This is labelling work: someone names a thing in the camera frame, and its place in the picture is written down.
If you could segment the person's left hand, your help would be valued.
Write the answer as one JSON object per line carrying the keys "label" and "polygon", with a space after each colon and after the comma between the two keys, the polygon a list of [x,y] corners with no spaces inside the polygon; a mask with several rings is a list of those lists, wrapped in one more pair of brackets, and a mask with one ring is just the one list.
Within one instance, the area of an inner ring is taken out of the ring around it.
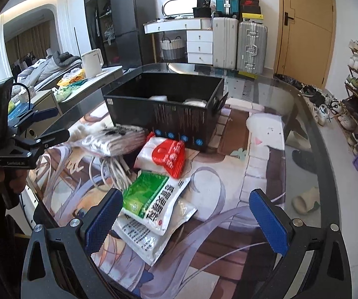
{"label": "person's left hand", "polygon": [[20,194],[25,189],[28,173],[28,170],[17,169],[11,177],[6,177],[5,170],[0,167],[0,193],[9,185],[14,193]]}

